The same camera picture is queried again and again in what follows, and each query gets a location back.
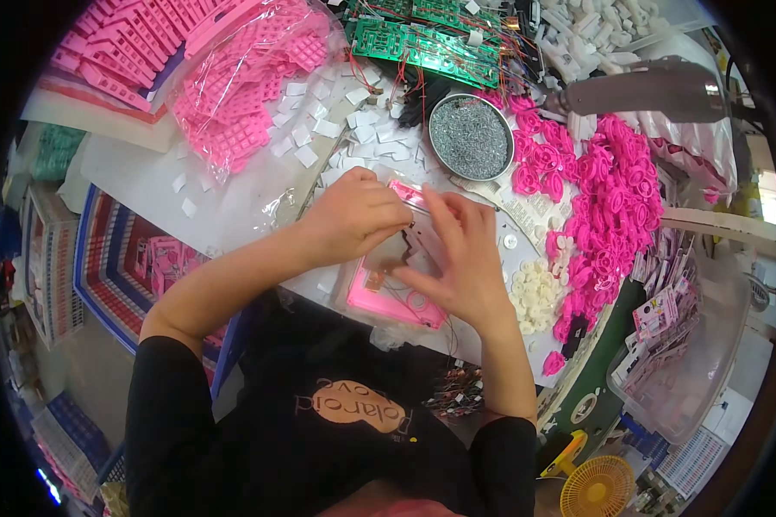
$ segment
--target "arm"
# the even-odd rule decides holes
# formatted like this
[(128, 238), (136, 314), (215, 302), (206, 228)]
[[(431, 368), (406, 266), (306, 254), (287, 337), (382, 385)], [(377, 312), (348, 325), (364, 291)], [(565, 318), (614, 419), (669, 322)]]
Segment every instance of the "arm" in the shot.
[(445, 245), (448, 268), (439, 280), (410, 267), (394, 274), (480, 334), (486, 423), (514, 416), (536, 424), (535, 379), (500, 273), (495, 211), (457, 193), (437, 195), (427, 185), (423, 195)]
[(169, 289), (146, 315), (141, 340), (169, 336), (200, 358), (202, 340), (259, 293), (312, 268), (370, 252), (412, 221), (372, 171), (347, 171), (289, 227), (218, 257)]

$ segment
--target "newspaper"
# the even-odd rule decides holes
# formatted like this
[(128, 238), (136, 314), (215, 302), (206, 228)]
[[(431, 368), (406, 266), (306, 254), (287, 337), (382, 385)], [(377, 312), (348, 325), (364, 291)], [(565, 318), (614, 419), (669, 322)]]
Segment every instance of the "newspaper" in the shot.
[(546, 194), (521, 195), (511, 189), (512, 172), (507, 171), (494, 181), (470, 181), (454, 175), (451, 181), (468, 192), (488, 199), (508, 213), (535, 249), (542, 253), (546, 247), (546, 237), (538, 239), (535, 226), (549, 229), (548, 220), (551, 217), (565, 222), (572, 215), (572, 198), (580, 191), (577, 186), (563, 181), (563, 198), (557, 204)]

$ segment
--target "metal tin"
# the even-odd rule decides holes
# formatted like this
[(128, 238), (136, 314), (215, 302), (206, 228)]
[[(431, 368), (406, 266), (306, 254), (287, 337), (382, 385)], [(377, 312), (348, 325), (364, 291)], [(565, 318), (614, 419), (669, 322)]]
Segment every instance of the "metal tin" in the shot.
[(484, 180), (478, 180), (477, 178), (469, 178), (468, 176), (464, 174), (460, 174), (457, 171), (453, 170), (451, 167), (448, 166), (448, 164), (443, 160), (443, 157), (439, 154), (439, 151), (437, 151), (437, 148), (435, 147), (434, 141), (431, 139), (431, 124), (428, 126), (429, 130), (429, 142), (431, 142), (431, 148), (434, 149), (435, 155), (437, 155), (437, 160), (441, 164), (443, 164), (443, 167), (446, 168), (448, 172), (451, 174), (455, 174), (457, 176), (460, 176), (461, 178), (465, 178), (466, 180), (470, 181), (492, 181), (496, 180), (497, 178), (503, 176), (510, 168), (511, 163), (513, 160), (515, 160), (515, 135), (511, 132), (511, 128), (509, 127), (509, 123), (507, 122), (506, 118), (503, 117), (503, 113), (500, 112), (499, 109), (495, 108), (494, 104), (488, 102), (485, 98), (479, 98), (476, 95), (471, 95), (470, 93), (453, 93), (451, 95), (446, 96), (443, 98), (440, 102), (437, 103), (435, 108), (431, 110), (432, 117), (434, 116), (435, 112), (437, 112), (437, 109), (439, 109), (443, 104), (449, 103), (453, 101), (456, 98), (473, 98), (480, 102), (486, 103), (489, 108), (494, 110), (495, 114), (497, 114), (497, 118), (500, 119), (501, 124), (506, 129), (506, 139), (507, 139), (507, 158), (506, 158), (506, 165), (502, 168), (499, 174), (496, 176), (492, 176), (491, 178), (486, 178)]

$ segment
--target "fan grille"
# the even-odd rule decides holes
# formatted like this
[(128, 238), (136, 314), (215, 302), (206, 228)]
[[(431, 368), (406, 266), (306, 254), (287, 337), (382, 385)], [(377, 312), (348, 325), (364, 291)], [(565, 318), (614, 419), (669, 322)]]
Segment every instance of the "fan grille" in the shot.
[(563, 517), (612, 517), (630, 501), (635, 479), (618, 456), (600, 456), (575, 469), (560, 493)]

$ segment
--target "hand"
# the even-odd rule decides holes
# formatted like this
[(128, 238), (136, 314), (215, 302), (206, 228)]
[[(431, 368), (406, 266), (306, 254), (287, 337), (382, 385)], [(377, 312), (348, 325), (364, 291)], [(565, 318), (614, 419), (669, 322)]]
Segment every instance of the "hand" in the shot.
[[(445, 246), (448, 265), (440, 280), (410, 267), (394, 270), (394, 276), (473, 326), (481, 336), (502, 318), (516, 321), (497, 253), (494, 209), (458, 193), (439, 195), (427, 185), (423, 197)], [(459, 221), (449, 209), (458, 214)]]
[(354, 167), (331, 185), (292, 228), (309, 267), (341, 264), (367, 254), (413, 221), (400, 196)]

